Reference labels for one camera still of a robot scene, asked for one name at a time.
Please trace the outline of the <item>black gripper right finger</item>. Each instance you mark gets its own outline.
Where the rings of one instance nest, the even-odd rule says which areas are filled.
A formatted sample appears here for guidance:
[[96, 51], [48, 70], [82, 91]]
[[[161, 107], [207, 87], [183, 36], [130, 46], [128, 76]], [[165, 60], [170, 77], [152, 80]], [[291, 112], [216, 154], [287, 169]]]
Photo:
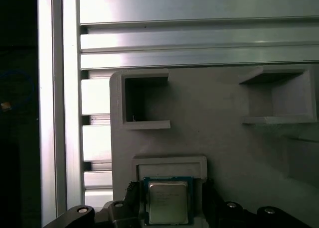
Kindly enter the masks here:
[[272, 206], [253, 213], [234, 201], [225, 201], [210, 178], [199, 182], [201, 212], [210, 228], [308, 228], [309, 225]]

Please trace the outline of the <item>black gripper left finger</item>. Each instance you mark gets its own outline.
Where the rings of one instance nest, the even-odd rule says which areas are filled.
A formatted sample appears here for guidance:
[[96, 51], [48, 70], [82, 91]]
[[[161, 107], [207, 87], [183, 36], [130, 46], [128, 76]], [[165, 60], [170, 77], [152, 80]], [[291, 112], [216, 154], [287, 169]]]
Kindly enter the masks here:
[[46, 228], [140, 228], [142, 181], [130, 182], [123, 200], [111, 201], [96, 212], [93, 207], [79, 205], [68, 209]]

